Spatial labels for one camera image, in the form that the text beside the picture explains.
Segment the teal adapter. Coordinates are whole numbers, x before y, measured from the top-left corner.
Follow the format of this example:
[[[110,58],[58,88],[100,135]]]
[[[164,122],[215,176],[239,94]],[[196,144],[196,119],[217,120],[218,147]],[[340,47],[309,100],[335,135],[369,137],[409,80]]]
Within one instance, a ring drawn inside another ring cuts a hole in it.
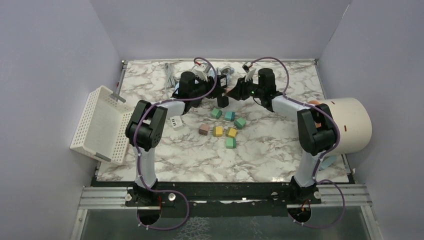
[[[224,119],[226,121],[233,122],[235,120],[236,113],[234,111],[226,111],[224,114]]]

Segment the green plug adapter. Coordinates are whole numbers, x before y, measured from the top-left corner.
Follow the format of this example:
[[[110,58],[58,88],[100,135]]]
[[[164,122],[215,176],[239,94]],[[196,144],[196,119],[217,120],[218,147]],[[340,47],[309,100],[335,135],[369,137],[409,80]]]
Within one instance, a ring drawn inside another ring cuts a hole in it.
[[[222,116],[223,112],[222,110],[218,109],[218,108],[214,108],[211,112],[210,112],[210,116],[215,118],[215,119],[219,119]]]
[[[235,121],[234,121],[234,126],[237,128],[237,129],[242,129],[242,128],[244,128],[245,127],[245,125],[246,125],[246,120],[243,118],[243,117],[240,117],[240,118],[237,118]]]

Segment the white power strip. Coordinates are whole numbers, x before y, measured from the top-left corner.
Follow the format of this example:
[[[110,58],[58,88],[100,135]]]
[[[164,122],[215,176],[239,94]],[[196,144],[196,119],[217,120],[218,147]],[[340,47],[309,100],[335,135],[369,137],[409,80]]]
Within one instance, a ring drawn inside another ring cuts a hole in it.
[[[174,131],[178,131],[184,127],[183,121],[179,115],[172,116],[169,118],[169,120]]]

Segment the yellow plug adapter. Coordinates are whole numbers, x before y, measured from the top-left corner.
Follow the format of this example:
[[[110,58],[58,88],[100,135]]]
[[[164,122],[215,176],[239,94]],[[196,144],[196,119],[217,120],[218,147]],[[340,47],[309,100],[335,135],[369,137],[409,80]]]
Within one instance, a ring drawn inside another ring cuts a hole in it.
[[[214,126],[213,127],[213,132],[212,132],[214,137],[221,137],[224,134],[224,129],[222,126]]]

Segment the pink plug adapter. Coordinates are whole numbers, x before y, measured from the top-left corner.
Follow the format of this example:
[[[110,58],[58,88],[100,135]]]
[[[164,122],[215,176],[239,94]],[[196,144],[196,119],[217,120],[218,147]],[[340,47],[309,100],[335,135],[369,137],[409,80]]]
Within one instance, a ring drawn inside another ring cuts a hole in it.
[[[198,133],[200,135],[207,136],[210,130],[210,126],[208,124],[202,123],[198,129]]]

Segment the black power strip front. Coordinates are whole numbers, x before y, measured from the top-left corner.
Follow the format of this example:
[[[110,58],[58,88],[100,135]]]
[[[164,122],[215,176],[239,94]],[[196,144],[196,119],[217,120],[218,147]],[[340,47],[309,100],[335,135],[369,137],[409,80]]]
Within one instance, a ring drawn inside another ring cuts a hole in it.
[[[228,87],[227,75],[220,74],[217,76],[217,84],[214,89],[215,96],[217,99],[217,106],[220,108],[225,108],[229,105],[229,98],[226,94],[226,89]]]

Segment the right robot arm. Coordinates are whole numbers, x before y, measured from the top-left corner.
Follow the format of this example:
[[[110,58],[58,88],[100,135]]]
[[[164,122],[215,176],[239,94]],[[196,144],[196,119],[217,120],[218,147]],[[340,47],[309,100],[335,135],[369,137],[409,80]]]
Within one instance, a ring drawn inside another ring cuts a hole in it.
[[[278,91],[272,69],[261,68],[257,83],[253,82],[252,74],[239,78],[226,94],[237,101],[258,98],[268,111],[296,121],[302,155],[288,185],[288,198],[300,204],[313,194],[320,163],[339,142],[338,128],[327,105],[300,102]]]

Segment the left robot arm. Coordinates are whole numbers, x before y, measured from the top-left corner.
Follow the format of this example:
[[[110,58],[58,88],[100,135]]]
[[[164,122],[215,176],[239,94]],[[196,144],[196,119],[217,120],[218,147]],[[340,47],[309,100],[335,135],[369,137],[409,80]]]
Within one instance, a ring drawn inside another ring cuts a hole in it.
[[[151,103],[139,100],[125,129],[134,147],[136,179],[133,191],[144,205],[152,205],[161,191],[157,188],[155,150],[160,143],[166,120],[182,116],[200,105],[202,99],[221,97],[223,88],[218,74],[200,75],[184,71],[171,98]]]

